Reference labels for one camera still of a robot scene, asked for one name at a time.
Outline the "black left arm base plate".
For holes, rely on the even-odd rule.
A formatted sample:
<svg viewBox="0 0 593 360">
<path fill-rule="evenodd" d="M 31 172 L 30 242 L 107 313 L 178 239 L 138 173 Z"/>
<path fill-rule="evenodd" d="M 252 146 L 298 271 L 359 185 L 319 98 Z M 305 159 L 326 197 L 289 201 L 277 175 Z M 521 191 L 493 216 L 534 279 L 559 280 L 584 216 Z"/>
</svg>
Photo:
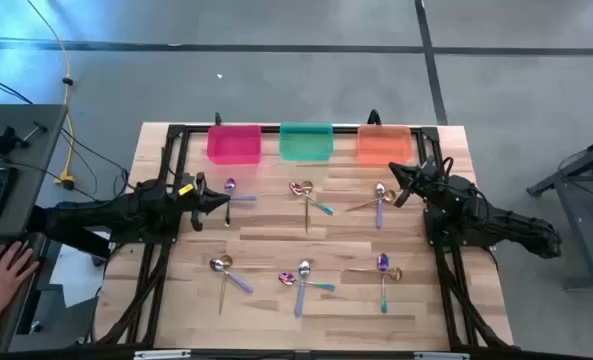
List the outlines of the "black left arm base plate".
<svg viewBox="0 0 593 360">
<path fill-rule="evenodd" d="M 177 239 L 178 230 L 173 228 L 126 228 L 112 230 L 110 241 L 117 244 L 167 244 Z"/>
</svg>

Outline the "grey desk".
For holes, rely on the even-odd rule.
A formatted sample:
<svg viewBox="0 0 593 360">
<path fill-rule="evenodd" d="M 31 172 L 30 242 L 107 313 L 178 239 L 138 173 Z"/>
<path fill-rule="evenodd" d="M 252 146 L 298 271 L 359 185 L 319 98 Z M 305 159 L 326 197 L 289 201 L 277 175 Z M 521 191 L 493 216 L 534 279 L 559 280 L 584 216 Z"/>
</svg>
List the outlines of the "grey desk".
<svg viewBox="0 0 593 360">
<path fill-rule="evenodd" d="M 48 249 L 49 241 L 26 232 L 52 154 L 60 138 L 67 107 L 54 104 L 0 104 L 0 134 L 7 127 L 29 146 L 13 149 L 8 160 L 0 158 L 0 168 L 17 170 L 0 215 L 0 246 L 16 240 L 26 241 L 37 260 Z"/>
</svg>

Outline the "orange plastic bin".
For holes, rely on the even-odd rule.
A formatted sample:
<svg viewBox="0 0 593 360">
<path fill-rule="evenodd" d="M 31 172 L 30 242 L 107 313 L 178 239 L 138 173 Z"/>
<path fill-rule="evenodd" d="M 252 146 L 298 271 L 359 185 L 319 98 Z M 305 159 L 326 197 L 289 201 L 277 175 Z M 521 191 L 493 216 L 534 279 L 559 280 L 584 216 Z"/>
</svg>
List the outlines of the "orange plastic bin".
<svg viewBox="0 0 593 360">
<path fill-rule="evenodd" d="M 406 126 L 361 125 L 357 159 L 362 164 L 406 163 L 411 158 L 412 133 Z"/>
</svg>

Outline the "long black floor tape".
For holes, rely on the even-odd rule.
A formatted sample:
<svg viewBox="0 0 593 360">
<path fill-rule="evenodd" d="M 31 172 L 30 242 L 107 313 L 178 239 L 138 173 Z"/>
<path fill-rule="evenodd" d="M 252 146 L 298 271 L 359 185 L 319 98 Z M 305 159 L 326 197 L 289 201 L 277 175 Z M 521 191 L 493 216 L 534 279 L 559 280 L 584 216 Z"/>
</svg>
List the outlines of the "long black floor tape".
<svg viewBox="0 0 593 360">
<path fill-rule="evenodd" d="M 408 45 L 156 44 L 65 41 L 67 51 L 423 54 Z M 592 57 L 593 48 L 437 47 L 435 55 Z"/>
</svg>

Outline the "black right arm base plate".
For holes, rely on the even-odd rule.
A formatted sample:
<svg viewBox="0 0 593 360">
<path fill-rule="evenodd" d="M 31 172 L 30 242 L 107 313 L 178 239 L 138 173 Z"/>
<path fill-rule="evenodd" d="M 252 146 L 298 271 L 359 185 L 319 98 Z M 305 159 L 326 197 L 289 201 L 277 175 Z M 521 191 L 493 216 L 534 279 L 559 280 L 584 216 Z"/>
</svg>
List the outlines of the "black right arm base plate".
<svg viewBox="0 0 593 360">
<path fill-rule="evenodd" d="M 429 208 L 423 212 L 427 242 L 431 247 L 450 246 L 459 237 L 456 218 L 439 208 Z"/>
</svg>

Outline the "person's hand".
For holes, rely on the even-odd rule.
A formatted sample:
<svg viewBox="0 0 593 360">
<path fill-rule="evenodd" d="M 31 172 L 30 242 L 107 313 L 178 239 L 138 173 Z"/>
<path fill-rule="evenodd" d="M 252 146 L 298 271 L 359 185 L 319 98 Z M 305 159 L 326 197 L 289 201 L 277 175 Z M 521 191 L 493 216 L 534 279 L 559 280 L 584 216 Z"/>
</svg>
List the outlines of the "person's hand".
<svg viewBox="0 0 593 360">
<path fill-rule="evenodd" d="M 27 242 L 15 241 L 0 246 L 0 315 L 19 287 L 36 271 L 40 262 L 33 260 Z"/>
</svg>

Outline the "black clamp tool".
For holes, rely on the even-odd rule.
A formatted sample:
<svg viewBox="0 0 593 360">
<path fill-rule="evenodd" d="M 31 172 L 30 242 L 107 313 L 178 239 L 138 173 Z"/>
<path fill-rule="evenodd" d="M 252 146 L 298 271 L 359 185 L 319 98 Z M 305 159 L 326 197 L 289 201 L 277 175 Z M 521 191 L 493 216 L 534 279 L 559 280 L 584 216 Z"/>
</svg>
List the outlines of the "black clamp tool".
<svg viewBox="0 0 593 360">
<path fill-rule="evenodd" d="M 16 148 L 28 148 L 29 143 L 18 137 L 14 128 L 7 126 L 0 134 L 0 157 L 6 157 Z"/>
</svg>

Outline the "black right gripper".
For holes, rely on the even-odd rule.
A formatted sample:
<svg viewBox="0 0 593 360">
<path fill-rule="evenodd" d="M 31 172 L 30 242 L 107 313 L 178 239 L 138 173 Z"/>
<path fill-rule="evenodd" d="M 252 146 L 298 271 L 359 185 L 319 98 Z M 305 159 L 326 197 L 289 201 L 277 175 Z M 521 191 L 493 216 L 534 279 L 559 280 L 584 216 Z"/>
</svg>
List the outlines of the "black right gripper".
<svg viewBox="0 0 593 360">
<path fill-rule="evenodd" d="M 436 163 L 433 156 L 429 156 L 425 162 L 416 166 L 389 163 L 388 168 L 401 189 L 394 205 L 403 206 L 409 197 L 415 194 L 434 206 L 457 206 L 458 192 L 449 184 L 453 163 L 452 157 Z"/>
</svg>

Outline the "grey side stand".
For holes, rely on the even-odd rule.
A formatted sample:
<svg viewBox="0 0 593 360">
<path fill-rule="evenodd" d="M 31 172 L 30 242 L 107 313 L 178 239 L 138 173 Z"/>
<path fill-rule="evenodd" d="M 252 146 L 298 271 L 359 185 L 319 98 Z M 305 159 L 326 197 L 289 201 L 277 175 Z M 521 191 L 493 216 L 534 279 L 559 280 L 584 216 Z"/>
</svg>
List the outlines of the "grey side stand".
<svg viewBox="0 0 593 360">
<path fill-rule="evenodd" d="M 564 288 L 593 289 L 593 143 L 561 160 L 551 175 L 528 187 L 527 193 L 538 197 L 548 190 L 556 192 L 586 266 L 586 274 L 568 279 Z"/>
</svg>

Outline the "pink plastic bin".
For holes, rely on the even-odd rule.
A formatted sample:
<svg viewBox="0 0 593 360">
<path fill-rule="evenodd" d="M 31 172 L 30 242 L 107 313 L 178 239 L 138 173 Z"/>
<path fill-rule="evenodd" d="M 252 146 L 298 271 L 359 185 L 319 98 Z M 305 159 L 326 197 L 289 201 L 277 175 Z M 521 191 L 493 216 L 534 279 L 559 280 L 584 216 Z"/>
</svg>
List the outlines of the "pink plastic bin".
<svg viewBox="0 0 593 360">
<path fill-rule="evenodd" d="M 207 155 L 214 164 L 257 164 L 261 154 L 262 130 L 258 125 L 214 126 L 208 130 Z"/>
</svg>

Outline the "silver edge bracket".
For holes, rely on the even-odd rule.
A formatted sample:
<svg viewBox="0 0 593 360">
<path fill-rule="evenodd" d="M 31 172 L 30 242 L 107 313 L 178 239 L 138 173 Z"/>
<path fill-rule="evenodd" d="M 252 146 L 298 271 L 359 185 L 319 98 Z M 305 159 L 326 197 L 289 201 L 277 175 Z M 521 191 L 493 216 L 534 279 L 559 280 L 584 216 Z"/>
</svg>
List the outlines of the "silver edge bracket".
<svg viewBox="0 0 593 360">
<path fill-rule="evenodd" d="M 190 357 L 189 349 L 147 350 L 135 352 L 133 360 L 182 360 Z"/>
<path fill-rule="evenodd" d="M 413 353 L 414 360 L 471 360 L 467 353 L 418 351 Z"/>
</svg>

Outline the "short black floor tape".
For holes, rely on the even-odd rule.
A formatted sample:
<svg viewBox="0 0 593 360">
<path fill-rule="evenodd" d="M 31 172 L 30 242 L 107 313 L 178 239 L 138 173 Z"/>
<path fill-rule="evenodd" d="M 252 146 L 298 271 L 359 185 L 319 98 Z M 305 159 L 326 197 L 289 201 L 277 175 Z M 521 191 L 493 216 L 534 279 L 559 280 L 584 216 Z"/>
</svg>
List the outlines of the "short black floor tape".
<svg viewBox="0 0 593 360">
<path fill-rule="evenodd" d="M 426 71 L 430 93 L 432 97 L 435 117 L 438 125 L 447 125 L 448 118 L 442 96 L 440 80 L 435 59 L 435 51 L 432 44 L 429 23 L 427 19 L 425 4 L 423 0 L 414 0 L 416 17 L 418 21 L 420 37 L 425 58 Z"/>
</svg>

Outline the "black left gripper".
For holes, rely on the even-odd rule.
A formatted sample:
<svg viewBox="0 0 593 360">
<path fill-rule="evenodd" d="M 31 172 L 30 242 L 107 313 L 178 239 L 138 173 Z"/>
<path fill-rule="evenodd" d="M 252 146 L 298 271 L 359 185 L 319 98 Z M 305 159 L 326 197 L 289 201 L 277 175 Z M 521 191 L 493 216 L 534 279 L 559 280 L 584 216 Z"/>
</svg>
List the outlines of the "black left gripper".
<svg viewBox="0 0 593 360">
<path fill-rule="evenodd" d="M 194 189 L 183 196 L 179 196 L 178 190 L 187 184 L 192 184 Z M 183 173 L 180 187 L 173 191 L 173 199 L 182 212 L 190 213 L 190 223 L 194 231 L 203 230 L 203 223 L 201 221 L 203 195 L 206 199 L 204 202 L 205 214 L 210 214 L 220 206 L 229 203 L 230 196 L 227 193 L 220 193 L 206 186 L 207 182 L 203 172 L 199 172 L 195 176 L 189 173 Z"/>
</svg>

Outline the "gold spoon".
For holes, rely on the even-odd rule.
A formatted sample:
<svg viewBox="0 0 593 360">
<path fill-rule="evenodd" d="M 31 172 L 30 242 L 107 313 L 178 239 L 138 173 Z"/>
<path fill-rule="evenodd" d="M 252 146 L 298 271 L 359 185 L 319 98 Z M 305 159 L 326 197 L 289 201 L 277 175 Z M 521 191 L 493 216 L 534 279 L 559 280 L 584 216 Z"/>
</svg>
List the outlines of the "gold spoon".
<svg viewBox="0 0 593 360">
<path fill-rule="evenodd" d="M 220 261 L 222 262 L 222 268 L 223 268 L 223 272 L 225 273 L 228 268 L 233 264 L 233 260 L 229 255 L 222 255 L 220 257 Z M 223 275 L 223 279 L 222 279 L 222 284 L 221 284 L 221 290 L 220 290 L 220 299 L 219 299 L 219 314 L 222 314 L 223 311 L 223 305 L 224 305 L 224 297 L 225 297 L 225 291 L 226 291 L 226 284 L 227 284 L 227 274 L 225 273 Z"/>
<path fill-rule="evenodd" d="M 398 267 L 388 270 L 371 270 L 362 268 L 347 268 L 347 271 L 362 272 L 362 273 L 377 273 L 381 275 L 388 275 L 394 281 L 399 281 L 402 277 L 402 270 Z"/>
<path fill-rule="evenodd" d="M 309 231 L 309 194 L 313 190 L 313 184 L 311 181 L 303 181 L 301 183 L 301 187 L 303 189 L 303 194 L 305 196 L 305 232 Z"/>
<path fill-rule="evenodd" d="M 390 203 L 390 202 L 394 201 L 395 199 L 396 199 L 396 192 L 394 190 L 386 190 L 380 197 L 378 197 L 374 200 L 370 200 L 366 203 L 351 207 L 351 208 L 347 209 L 347 212 L 361 209 L 361 208 L 366 207 L 372 203 Z"/>
</svg>

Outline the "teal plastic bin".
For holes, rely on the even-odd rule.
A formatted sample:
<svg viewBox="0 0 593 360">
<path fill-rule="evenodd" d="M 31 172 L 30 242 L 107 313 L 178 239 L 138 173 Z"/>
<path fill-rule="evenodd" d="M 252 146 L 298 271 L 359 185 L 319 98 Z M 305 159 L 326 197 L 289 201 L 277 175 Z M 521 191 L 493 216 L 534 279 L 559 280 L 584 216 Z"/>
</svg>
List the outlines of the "teal plastic bin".
<svg viewBox="0 0 593 360">
<path fill-rule="evenodd" d="M 334 130 L 325 123 L 282 123 L 279 151 L 287 161 L 327 161 L 334 151 Z"/>
</svg>

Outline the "black desk leg beam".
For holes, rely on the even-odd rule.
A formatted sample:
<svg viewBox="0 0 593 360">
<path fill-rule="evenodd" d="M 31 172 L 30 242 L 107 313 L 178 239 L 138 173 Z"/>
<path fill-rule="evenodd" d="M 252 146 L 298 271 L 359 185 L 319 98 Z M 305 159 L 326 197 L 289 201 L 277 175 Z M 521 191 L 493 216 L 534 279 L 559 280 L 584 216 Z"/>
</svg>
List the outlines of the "black desk leg beam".
<svg viewBox="0 0 593 360">
<path fill-rule="evenodd" d="M 82 251 L 95 258 L 107 260 L 110 257 L 109 241 L 86 230 L 81 225 L 52 219 L 49 216 L 33 214 L 30 216 L 28 232 L 40 233 L 50 240 Z"/>
</svg>

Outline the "white paper sheet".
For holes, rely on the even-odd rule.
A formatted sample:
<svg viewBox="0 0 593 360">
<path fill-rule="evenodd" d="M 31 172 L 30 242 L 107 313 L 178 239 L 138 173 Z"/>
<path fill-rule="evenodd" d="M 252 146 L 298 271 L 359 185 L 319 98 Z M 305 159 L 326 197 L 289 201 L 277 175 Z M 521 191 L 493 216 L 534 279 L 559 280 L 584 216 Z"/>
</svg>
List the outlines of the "white paper sheet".
<svg viewBox="0 0 593 360">
<path fill-rule="evenodd" d="M 66 308 L 91 300 L 98 295 L 106 262 L 68 245 L 62 245 L 50 285 L 60 285 Z"/>
</svg>

